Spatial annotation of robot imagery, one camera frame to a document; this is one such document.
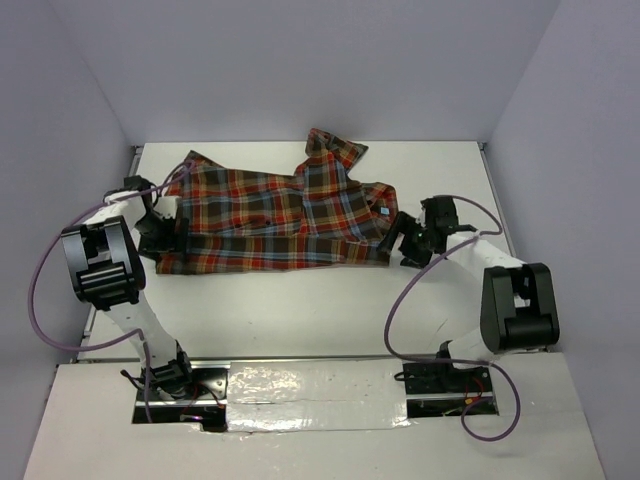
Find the plaid long sleeve shirt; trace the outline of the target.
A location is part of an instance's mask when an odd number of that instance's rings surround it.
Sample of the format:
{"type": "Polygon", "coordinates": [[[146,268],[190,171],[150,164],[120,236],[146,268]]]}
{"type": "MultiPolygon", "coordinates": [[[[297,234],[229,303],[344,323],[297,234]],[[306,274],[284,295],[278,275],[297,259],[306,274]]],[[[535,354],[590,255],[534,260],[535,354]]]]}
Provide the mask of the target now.
{"type": "Polygon", "coordinates": [[[226,168],[191,151],[194,167],[168,195],[189,224],[186,254],[163,254],[159,275],[386,266],[377,247],[398,213],[396,190],[350,176],[367,146],[312,129],[291,175],[226,168]]]}

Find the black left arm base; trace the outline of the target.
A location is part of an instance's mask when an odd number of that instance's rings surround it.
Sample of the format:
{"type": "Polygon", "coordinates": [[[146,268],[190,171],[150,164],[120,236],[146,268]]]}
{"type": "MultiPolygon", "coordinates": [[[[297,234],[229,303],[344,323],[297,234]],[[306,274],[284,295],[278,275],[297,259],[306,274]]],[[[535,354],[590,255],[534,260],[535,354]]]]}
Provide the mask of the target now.
{"type": "Polygon", "coordinates": [[[134,386],[141,400],[145,397],[158,401],[206,398],[218,404],[227,397],[228,369],[194,363],[184,352],[168,365],[150,370],[148,389],[144,367],[137,377],[127,370],[121,370],[120,374],[134,386]]]}

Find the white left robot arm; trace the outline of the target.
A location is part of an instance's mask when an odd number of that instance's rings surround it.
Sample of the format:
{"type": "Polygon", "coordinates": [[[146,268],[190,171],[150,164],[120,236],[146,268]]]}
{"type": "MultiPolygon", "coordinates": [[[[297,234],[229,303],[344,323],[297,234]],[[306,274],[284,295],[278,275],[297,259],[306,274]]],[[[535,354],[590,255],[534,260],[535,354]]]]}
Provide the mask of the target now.
{"type": "Polygon", "coordinates": [[[105,195],[105,204],[83,222],[62,230],[61,240],[77,298],[103,311],[124,332],[141,359],[139,385],[184,398],[196,374],[179,342],[160,324],[144,295],[142,260],[186,258],[189,222],[178,220],[175,197],[153,198],[141,176],[105,195]]]}

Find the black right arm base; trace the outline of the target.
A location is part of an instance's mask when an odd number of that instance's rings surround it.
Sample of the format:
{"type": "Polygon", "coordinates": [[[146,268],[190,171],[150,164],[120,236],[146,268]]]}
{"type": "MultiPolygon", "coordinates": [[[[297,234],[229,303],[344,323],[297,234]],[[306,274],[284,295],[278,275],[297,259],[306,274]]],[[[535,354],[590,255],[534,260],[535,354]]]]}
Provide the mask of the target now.
{"type": "Polygon", "coordinates": [[[404,385],[410,398],[479,398],[492,391],[488,369],[471,366],[458,369],[452,363],[404,363],[394,380],[404,385]]]}

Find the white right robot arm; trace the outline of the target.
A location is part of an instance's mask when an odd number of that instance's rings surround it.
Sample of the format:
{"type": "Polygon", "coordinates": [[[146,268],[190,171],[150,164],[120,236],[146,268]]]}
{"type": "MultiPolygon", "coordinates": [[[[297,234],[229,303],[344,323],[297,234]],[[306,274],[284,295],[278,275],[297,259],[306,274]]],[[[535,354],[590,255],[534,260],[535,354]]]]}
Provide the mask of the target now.
{"type": "Polygon", "coordinates": [[[393,356],[434,364],[435,380],[444,390],[465,384],[471,368],[494,368],[504,354],[544,349],[558,343],[560,327],[550,268],[526,263],[488,241],[504,233],[496,215],[460,195],[436,195],[421,201],[424,218],[398,212],[377,246],[381,254],[396,243],[401,264],[418,273],[394,301],[385,321],[383,342],[393,356]],[[433,356],[401,354],[390,342],[393,319],[402,301],[426,274],[451,262],[481,287],[478,326],[441,344],[433,356]]]}

